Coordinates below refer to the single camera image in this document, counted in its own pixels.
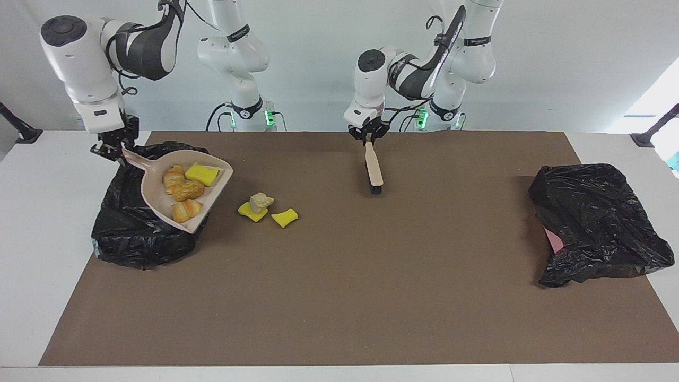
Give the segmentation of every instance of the croissant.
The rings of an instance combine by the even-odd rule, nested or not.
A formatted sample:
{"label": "croissant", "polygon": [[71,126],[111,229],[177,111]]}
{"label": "croissant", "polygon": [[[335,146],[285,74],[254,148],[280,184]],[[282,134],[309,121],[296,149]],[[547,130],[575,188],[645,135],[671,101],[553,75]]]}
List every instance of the croissant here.
{"label": "croissant", "polygon": [[205,185],[197,180],[185,181],[172,187],[172,198],[177,202],[199,198],[205,192]]}
{"label": "croissant", "polygon": [[172,220],[183,223],[198,216],[203,204],[198,201],[188,200],[172,205]]}
{"label": "croissant", "polygon": [[184,177],[184,168],[182,166],[174,166],[163,174],[163,184],[165,185],[165,193],[172,195],[172,190],[186,181]]}

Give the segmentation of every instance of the white table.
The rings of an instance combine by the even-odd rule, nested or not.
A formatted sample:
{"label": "white table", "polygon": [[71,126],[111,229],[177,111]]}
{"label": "white table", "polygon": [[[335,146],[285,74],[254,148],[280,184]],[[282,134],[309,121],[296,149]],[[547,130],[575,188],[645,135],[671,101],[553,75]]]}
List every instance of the white table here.
{"label": "white table", "polygon": [[[138,144],[146,142],[142,133]],[[584,163],[620,169],[656,231],[679,251],[679,179],[628,136],[568,134]],[[332,367],[37,367],[92,253],[89,233],[117,166],[96,138],[46,131],[0,162],[0,381],[644,381],[675,382],[679,364]],[[649,276],[679,326],[679,267]]]}

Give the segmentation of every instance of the white wall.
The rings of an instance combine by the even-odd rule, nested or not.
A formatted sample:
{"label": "white wall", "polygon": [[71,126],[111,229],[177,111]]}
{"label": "white wall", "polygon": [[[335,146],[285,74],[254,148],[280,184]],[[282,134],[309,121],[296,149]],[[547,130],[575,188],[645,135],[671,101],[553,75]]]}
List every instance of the white wall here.
{"label": "white wall", "polygon": [[[59,14],[143,24],[157,18],[155,0],[5,1],[19,12],[0,14],[0,99],[42,128],[74,127],[73,107],[39,47],[42,21]],[[260,91],[285,113],[291,130],[345,131],[342,114],[353,97],[359,54],[385,44],[426,54],[433,38],[424,30],[426,3],[245,2],[253,32],[272,53],[270,68],[255,75]],[[203,0],[193,5],[208,16]],[[465,128],[604,131],[679,56],[678,11],[676,0],[506,0],[493,38],[496,76],[469,88]],[[158,82],[126,80],[139,88],[126,102],[142,128],[200,130],[212,108],[229,98],[218,75],[198,61],[196,44],[211,35],[187,13],[175,71]],[[405,104],[391,91],[387,101]]]}

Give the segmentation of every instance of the dustpan handle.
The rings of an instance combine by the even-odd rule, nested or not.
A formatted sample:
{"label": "dustpan handle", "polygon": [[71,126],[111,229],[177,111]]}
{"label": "dustpan handle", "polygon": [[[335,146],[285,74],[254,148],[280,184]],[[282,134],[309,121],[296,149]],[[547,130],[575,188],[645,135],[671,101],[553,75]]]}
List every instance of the dustpan handle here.
{"label": "dustpan handle", "polygon": [[130,150],[127,150],[125,147],[123,147],[123,156],[125,157],[125,160],[127,160],[132,166],[135,166],[144,171],[150,170],[151,165],[153,164],[151,160],[148,160],[137,153],[131,152]]}

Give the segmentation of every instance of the sponge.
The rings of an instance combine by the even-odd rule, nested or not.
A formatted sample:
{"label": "sponge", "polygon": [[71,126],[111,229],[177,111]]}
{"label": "sponge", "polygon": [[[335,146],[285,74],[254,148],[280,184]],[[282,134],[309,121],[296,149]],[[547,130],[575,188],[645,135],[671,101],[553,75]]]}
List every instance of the sponge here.
{"label": "sponge", "polygon": [[299,216],[297,215],[297,212],[295,212],[295,210],[292,209],[292,208],[290,208],[289,210],[287,210],[285,212],[277,213],[275,215],[271,215],[271,217],[274,218],[274,220],[276,220],[276,223],[278,223],[278,225],[281,228],[285,228],[288,224],[294,222],[295,220],[297,220],[299,218]]}
{"label": "sponge", "polygon": [[260,212],[261,209],[269,207],[274,204],[274,198],[266,196],[263,192],[258,192],[250,196],[250,208],[253,212]]}
{"label": "sponge", "polygon": [[188,180],[197,180],[205,186],[210,187],[218,174],[219,169],[208,169],[205,166],[194,163],[194,165],[186,171],[185,176]]}
{"label": "sponge", "polygon": [[238,209],[238,213],[247,216],[248,218],[252,219],[253,222],[257,223],[259,220],[261,220],[266,214],[269,212],[268,209],[263,208],[260,212],[254,213],[253,210],[250,208],[250,202],[245,202],[243,203],[242,206]]}

